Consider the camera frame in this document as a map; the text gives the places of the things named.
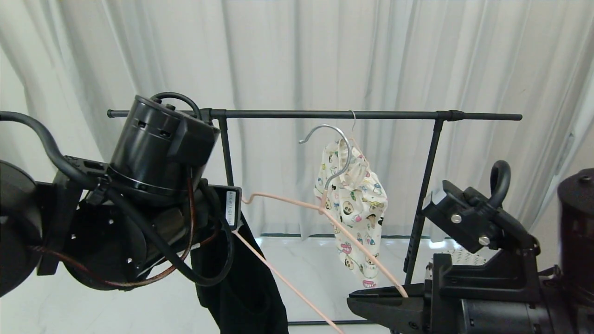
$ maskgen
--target white cartoon print garment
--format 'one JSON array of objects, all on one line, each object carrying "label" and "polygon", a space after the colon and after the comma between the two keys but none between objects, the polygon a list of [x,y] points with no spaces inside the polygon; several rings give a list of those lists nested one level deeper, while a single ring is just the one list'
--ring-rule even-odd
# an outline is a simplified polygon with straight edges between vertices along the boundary
[{"label": "white cartoon print garment", "polygon": [[[322,165],[314,187],[316,198],[321,200],[326,180],[344,167],[347,159],[344,140],[330,143],[322,154]],[[371,254],[380,252],[381,225],[388,206],[388,197],[369,162],[356,148],[352,148],[350,166],[341,176],[330,181],[326,209]],[[340,261],[351,270],[365,288],[377,285],[378,269],[363,252],[334,228]]]}]

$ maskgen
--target black fabric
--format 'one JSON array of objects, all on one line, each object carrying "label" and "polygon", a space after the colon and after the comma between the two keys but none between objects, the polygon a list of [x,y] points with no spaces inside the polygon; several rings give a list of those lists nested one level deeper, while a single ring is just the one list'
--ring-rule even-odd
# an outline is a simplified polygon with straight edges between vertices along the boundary
[{"label": "black fabric", "polygon": [[[239,234],[262,254],[243,214],[241,220],[244,225]],[[206,231],[199,240],[209,233]],[[235,259],[227,277],[215,286],[196,286],[200,304],[208,308],[221,334],[288,334],[287,312],[270,269],[237,237],[233,241]],[[213,277],[226,258],[227,241],[221,232],[209,244],[192,251],[192,268]]]}]

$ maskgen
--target curtain fold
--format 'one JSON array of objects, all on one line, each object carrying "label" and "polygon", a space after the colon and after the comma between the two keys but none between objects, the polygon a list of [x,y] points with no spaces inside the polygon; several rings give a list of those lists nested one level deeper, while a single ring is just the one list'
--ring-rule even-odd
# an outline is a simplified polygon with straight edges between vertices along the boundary
[{"label": "curtain fold", "polygon": [[[0,106],[40,119],[63,153],[103,160],[122,126],[105,111],[165,90],[202,108],[518,113],[521,122],[446,123],[431,187],[448,179],[488,194],[491,165],[505,159],[513,174],[505,208],[531,226],[569,138],[581,140],[574,129],[587,106],[593,18],[590,0],[5,1]],[[236,185],[246,195],[314,201],[320,153],[337,137],[322,130],[305,145],[297,141],[322,123],[347,133],[353,125],[230,119]],[[29,136],[0,126],[2,140]],[[410,234],[432,128],[431,121],[355,124],[389,195],[387,235]],[[43,181],[53,176],[40,144],[0,149]],[[205,176],[226,182],[220,144]],[[244,211],[256,235],[332,232],[317,213],[274,201]],[[424,234],[443,237],[430,223]]]}]

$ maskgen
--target white floor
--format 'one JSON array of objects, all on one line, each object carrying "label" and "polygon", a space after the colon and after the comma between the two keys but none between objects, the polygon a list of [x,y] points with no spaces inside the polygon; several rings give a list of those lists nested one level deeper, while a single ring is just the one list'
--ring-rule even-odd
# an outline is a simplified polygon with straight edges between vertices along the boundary
[{"label": "white floor", "polygon": [[[262,238],[266,257],[333,320],[358,319],[346,306],[348,293],[360,289],[333,249],[333,240]],[[380,260],[404,281],[403,259],[408,240],[382,240]],[[433,253],[454,247],[452,241],[423,240],[414,281],[425,274]],[[380,286],[388,285],[383,281]],[[290,321],[321,320],[282,282],[278,286]],[[198,303],[193,284],[179,273],[131,292],[95,291],[75,281],[61,266],[58,274],[32,275],[2,297],[2,334],[165,334],[217,333],[208,310]],[[341,326],[345,333],[384,333],[377,325]],[[292,326],[291,334],[333,333],[329,326]]]}]

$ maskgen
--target clothing rack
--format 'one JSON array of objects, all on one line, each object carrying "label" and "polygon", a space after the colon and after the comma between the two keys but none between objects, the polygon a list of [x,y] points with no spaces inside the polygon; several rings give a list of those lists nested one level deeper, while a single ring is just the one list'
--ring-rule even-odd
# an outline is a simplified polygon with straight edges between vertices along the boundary
[{"label": "clothing rack", "polygon": [[[193,115],[193,111],[182,111],[188,115]],[[429,179],[433,170],[433,163],[435,162],[435,154],[440,140],[441,130],[445,122],[462,121],[466,119],[480,119],[487,121],[519,121],[522,115],[519,114],[482,114],[482,113],[466,113],[458,110],[449,111],[289,111],[289,110],[226,110],[226,109],[200,109],[200,116],[203,121],[212,122],[216,119],[219,122],[221,131],[221,141],[223,144],[223,158],[225,160],[225,174],[227,176],[227,184],[233,185],[233,168],[231,164],[231,153],[229,147],[229,128],[227,120],[229,118],[327,118],[327,119],[353,119],[353,113],[357,119],[427,119],[433,120],[433,135],[431,137],[431,144],[429,145],[429,152],[427,154],[427,161],[425,164],[425,172],[423,181],[421,183],[421,191],[419,193],[419,201],[416,206],[415,220],[413,228],[410,233],[410,241],[406,253],[404,272],[406,273],[405,284],[410,284],[412,281],[412,274],[415,268],[416,257],[419,251],[421,242],[421,234],[423,226],[425,225],[425,216],[421,212],[423,201],[427,195],[429,187]],[[126,117],[128,111],[108,110],[108,117]],[[365,323],[357,320],[349,321],[349,323]]]}]

